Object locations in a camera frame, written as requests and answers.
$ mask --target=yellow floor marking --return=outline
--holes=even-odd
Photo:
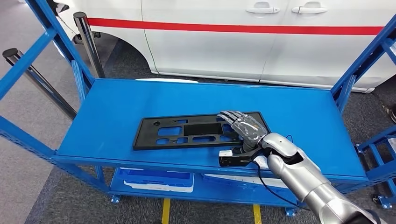
[[[164,198],[163,199],[163,210],[162,210],[162,224],[169,223],[169,210],[170,210],[170,199]]]
[[[261,212],[258,204],[253,205],[253,214],[255,215],[255,224],[261,224]]]

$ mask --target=black cable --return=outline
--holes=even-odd
[[[303,207],[297,205],[296,203],[293,203],[293,202],[287,200],[286,198],[280,196],[279,194],[275,193],[274,191],[272,191],[272,190],[264,183],[264,181],[262,180],[262,177],[261,177],[261,167],[260,167],[260,165],[259,165],[256,161],[251,160],[251,162],[254,163],[254,164],[256,164],[256,166],[257,166],[257,168],[258,168],[259,179],[260,179],[261,183],[264,185],[264,187],[265,187],[269,192],[271,192],[273,195],[275,195],[276,197],[278,197],[278,198],[281,199],[281,200],[284,200],[285,202],[287,202],[287,203],[289,203],[289,204],[292,204],[292,205],[294,205],[294,206],[296,206],[296,207],[298,207],[298,208],[300,208],[300,209],[303,209],[303,210],[306,210],[306,211],[310,211],[309,209],[303,208]]]

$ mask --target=floor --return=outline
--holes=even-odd
[[[0,50],[17,47],[24,52],[42,33],[40,23],[30,9],[15,0],[0,1],[0,21],[0,30],[8,33],[7,36],[0,35]],[[149,72],[144,58],[123,41],[103,35],[97,41],[97,47],[108,77],[158,77]],[[80,52],[84,51],[81,45],[77,48]],[[50,44],[43,51],[34,66],[78,109],[79,101],[71,68],[53,45]],[[1,75],[9,68],[4,60],[0,60]],[[344,122],[354,141],[362,142],[392,125],[384,106],[395,103],[395,84],[396,77],[372,94],[351,95],[344,112]],[[24,77],[0,102],[0,113],[52,148],[59,146],[70,125],[68,118]],[[0,139],[0,145],[0,224],[150,224],[161,220],[162,199],[125,197],[120,204],[111,204],[107,196],[8,141]],[[107,169],[105,174],[110,175],[111,171]],[[395,210],[378,209],[370,201],[368,195],[375,192],[376,189],[367,188],[349,194],[348,197],[366,209],[377,211],[386,220],[394,220]],[[262,223],[266,224],[317,223],[308,212],[300,212],[296,218],[290,219],[285,217],[282,209],[261,206],[261,215]],[[251,205],[171,200],[170,223],[251,224],[254,223],[254,216]]]

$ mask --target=car body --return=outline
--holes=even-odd
[[[151,72],[330,88],[394,15],[391,0],[55,0],[136,48]],[[387,57],[356,83],[370,92],[396,74]]]

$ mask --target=shelf surface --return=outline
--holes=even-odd
[[[285,199],[297,202],[297,198],[289,189],[273,188],[280,196]],[[267,191],[263,185],[255,189],[245,189],[237,186],[215,184],[205,182],[201,174],[195,174],[194,190],[191,193],[134,189],[124,184],[123,180],[113,178],[110,184],[110,193],[115,195],[129,196],[147,196],[147,197],[167,197],[184,200],[200,200],[209,202],[231,202],[231,203],[249,203],[262,204],[270,206],[294,207],[293,205],[277,198]]]
[[[296,87],[97,79],[54,159],[118,167],[256,175],[254,164],[219,167],[219,150],[230,147],[132,150],[142,118],[215,114],[222,110],[260,111],[272,132],[292,135],[294,143],[330,179],[332,176],[365,178],[331,93]]]

